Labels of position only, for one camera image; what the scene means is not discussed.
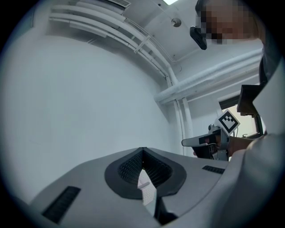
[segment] ceiling light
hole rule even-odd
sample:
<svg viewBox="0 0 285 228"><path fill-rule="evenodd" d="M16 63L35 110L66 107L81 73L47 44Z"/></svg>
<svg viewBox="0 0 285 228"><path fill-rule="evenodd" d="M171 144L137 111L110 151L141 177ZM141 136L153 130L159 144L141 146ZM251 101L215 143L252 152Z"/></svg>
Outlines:
<svg viewBox="0 0 285 228"><path fill-rule="evenodd" d="M163 0L167 5L177 2L178 0Z"/></svg>
<svg viewBox="0 0 285 228"><path fill-rule="evenodd" d="M173 18L171 21L173 27L179 27L181 25L181 20L179 18Z"/></svg>

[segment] robotic arm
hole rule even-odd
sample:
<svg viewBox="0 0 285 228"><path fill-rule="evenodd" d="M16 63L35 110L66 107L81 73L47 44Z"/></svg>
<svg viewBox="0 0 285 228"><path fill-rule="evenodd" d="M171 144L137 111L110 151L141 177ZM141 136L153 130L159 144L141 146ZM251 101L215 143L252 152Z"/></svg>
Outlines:
<svg viewBox="0 0 285 228"><path fill-rule="evenodd" d="M226 110L208 127L209 133L182 140L182 146L192 147L198 158L228 161L230 134L240 125L234 115ZM220 136L220 145L216 136Z"/></svg>

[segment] window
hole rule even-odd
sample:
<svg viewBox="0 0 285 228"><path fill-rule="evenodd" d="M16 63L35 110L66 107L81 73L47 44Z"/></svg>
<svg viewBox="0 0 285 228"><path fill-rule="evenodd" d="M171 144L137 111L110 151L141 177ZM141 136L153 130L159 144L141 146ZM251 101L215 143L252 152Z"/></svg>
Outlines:
<svg viewBox="0 0 285 228"><path fill-rule="evenodd" d="M241 116L240 113L236 111L239 96L230 98L226 101L220 102L222 112L229 109L232 114L240 122L240 126L232 134L236 137L247 137L247 138L259 138L264 134L264 124L259 116L252 118L251 116Z"/></svg>

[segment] black rubber seal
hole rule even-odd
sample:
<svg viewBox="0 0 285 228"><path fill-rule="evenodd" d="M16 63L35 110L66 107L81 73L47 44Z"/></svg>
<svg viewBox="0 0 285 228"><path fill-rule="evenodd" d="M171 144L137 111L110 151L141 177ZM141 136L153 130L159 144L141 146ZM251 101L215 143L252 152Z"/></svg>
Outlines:
<svg viewBox="0 0 285 228"><path fill-rule="evenodd" d="M105 170L105 181L119 196L141 200L143 196L138 189L138 178L142 169L156 187L159 197L176 194L187 176L180 164L141 147L112 162Z"/></svg>
<svg viewBox="0 0 285 228"><path fill-rule="evenodd" d="M156 199L154 218L156 218L161 225L165 225L178 217L174 213L169 213L167 211L162 198L159 197Z"/></svg>
<svg viewBox="0 0 285 228"><path fill-rule="evenodd" d="M68 186L42 213L44 217L59 223L67 210L70 208L72 202L80 192L80 188Z"/></svg>

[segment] white ceiling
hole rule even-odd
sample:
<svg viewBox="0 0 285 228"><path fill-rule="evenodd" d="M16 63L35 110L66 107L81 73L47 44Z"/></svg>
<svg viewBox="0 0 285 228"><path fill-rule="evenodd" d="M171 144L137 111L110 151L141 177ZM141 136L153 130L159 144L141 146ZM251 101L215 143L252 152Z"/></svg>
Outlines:
<svg viewBox="0 0 285 228"><path fill-rule="evenodd" d="M189 34L195 25L197 0L178 0L168 6L162 0L128 0L130 7L123 15L145 28L175 60L199 49ZM182 21L180 27L171 25L173 18Z"/></svg>

